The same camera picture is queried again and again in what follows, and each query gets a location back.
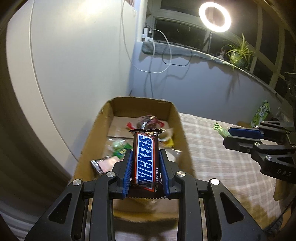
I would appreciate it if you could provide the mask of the grey windowsill mat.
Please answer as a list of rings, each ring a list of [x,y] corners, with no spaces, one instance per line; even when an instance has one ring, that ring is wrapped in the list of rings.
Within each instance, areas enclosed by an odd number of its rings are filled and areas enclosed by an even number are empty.
[[[199,58],[203,61],[211,61],[215,64],[219,64],[219,65],[226,65],[229,66],[231,70],[238,70],[239,72],[243,73],[244,75],[248,76],[249,78],[251,78],[252,80],[258,82],[260,85],[262,85],[264,88],[268,89],[271,93],[273,94],[277,94],[277,92],[272,89],[269,85],[267,85],[265,82],[263,82],[261,79],[257,78],[255,75],[251,74],[249,71],[238,68],[238,67],[234,67],[233,65],[225,60],[222,60],[218,57],[214,57],[210,54],[206,54],[197,50],[194,50],[192,48],[189,47],[185,47],[185,46],[179,46],[179,45],[171,45],[171,55],[172,57],[188,57],[190,59],[192,58]],[[164,44],[164,43],[159,43],[159,42],[155,42],[154,44],[152,42],[142,42],[142,47],[141,50],[144,54],[146,55],[152,55],[153,53],[156,56],[168,56],[170,57],[170,50],[168,47],[168,44]]]

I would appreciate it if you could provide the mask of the potted spider plant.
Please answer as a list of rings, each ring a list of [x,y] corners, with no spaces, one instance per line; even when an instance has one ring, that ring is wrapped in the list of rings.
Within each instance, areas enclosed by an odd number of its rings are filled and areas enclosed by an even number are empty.
[[[236,43],[226,44],[221,48],[218,57],[230,62],[234,67],[249,70],[254,52],[250,50],[249,44],[243,33],[237,38]]]

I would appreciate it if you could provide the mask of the colourful milk candy packet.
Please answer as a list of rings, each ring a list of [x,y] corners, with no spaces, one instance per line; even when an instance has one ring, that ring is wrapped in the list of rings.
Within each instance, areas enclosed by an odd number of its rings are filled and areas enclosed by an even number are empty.
[[[219,133],[219,135],[223,138],[226,138],[228,136],[231,136],[231,134],[220,124],[215,122],[215,125],[213,126],[213,129]]]

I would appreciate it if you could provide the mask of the white power adapter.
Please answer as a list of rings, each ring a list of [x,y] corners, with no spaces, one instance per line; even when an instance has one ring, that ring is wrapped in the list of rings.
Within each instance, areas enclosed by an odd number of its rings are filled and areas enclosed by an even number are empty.
[[[144,27],[142,32],[143,42],[153,42],[152,30],[149,27]]]

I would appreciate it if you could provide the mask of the plaid tablecloth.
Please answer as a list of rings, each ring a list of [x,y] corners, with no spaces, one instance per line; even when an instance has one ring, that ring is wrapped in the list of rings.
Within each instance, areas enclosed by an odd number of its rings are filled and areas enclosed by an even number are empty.
[[[262,175],[248,154],[227,150],[213,129],[216,121],[180,114],[196,178],[217,178],[247,209],[259,226],[274,237],[284,208],[273,198],[274,178]],[[116,240],[176,240],[179,202],[167,199],[125,199],[114,202]]]

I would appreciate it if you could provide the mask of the green candy packet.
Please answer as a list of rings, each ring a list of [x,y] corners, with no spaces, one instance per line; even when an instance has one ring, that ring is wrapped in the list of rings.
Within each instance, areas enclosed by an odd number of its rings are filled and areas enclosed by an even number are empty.
[[[112,152],[112,156],[122,160],[125,157],[126,151],[132,150],[132,145],[125,139],[110,138],[108,148]]]

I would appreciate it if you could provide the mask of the green white bag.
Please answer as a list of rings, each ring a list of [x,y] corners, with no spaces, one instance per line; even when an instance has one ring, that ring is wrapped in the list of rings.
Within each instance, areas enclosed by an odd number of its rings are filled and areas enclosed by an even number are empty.
[[[263,101],[262,105],[258,108],[254,117],[252,118],[250,127],[253,128],[259,125],[262,121],[266,119],[269,113],[271,113],[270,105],[269,105],[269,102],[265,100]]]

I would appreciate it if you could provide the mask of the yellow snack packet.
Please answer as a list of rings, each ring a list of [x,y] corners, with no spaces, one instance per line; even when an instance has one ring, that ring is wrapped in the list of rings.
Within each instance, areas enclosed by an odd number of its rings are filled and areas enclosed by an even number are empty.
[[[166,148],[172,148],[174,147],[174,141],[172,138],[168,139],[167,141],[163,142],[163,145],[166,147]]]

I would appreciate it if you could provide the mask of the small silver black snack packet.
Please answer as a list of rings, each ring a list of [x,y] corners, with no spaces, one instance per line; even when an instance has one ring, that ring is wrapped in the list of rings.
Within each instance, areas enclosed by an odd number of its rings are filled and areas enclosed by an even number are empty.
[[[110,156],[105,156],[102,159],[91,160],[90,164],[97,174],[102,175],[112,170],[110,159]]]

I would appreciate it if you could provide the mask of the dark cake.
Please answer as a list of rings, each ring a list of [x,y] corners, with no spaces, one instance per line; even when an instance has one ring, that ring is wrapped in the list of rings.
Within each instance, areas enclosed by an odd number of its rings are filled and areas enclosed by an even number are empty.
[[[128,122],[126,127],[129,130],[158,130],[164,125],[155,115],[145,115],[137,118],[135,123]]]

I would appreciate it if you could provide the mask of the packaged sliced bread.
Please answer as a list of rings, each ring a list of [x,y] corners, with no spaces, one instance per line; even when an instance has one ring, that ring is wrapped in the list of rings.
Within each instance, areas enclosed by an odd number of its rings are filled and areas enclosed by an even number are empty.
[[[100,160],[98,162],[99,173],[107,173],[108,171],[112,171],[114,165],[120,161],[121,160],[117,156]]]

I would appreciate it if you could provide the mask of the large Snickers bar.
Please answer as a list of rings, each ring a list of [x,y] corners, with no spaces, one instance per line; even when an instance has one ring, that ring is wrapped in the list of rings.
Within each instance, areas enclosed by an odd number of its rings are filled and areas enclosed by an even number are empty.
[[[157,132],[133,130],[132,175],[128,195],[158,199],[164,196]]]

